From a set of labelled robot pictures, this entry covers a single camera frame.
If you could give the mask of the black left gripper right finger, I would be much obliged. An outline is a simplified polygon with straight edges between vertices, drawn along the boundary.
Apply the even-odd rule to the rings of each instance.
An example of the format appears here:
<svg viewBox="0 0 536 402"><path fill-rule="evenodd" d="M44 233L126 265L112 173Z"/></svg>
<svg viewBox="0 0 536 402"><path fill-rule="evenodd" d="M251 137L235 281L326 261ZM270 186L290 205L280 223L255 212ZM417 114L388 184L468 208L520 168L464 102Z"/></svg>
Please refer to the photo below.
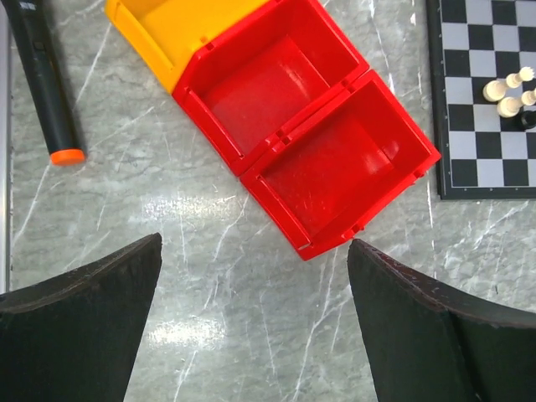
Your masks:
<svg viewBox="0 0 536 402"><path fill-rule="evenodd" d="M380 401L533 401L535 315L354 240L348 276Z"/></svg>

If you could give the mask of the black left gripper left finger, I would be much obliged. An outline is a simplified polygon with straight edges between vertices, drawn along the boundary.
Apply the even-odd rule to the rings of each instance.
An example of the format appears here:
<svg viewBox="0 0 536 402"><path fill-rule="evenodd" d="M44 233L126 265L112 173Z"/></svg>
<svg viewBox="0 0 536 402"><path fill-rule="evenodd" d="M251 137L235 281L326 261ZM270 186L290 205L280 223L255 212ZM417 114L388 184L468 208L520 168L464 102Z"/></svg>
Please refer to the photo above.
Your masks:
<svg viewBox="0 0 536 402"><path fill-rule="evenodd" d="M122 401L162 267L162 236L1 296L3 401Z"/></svg>

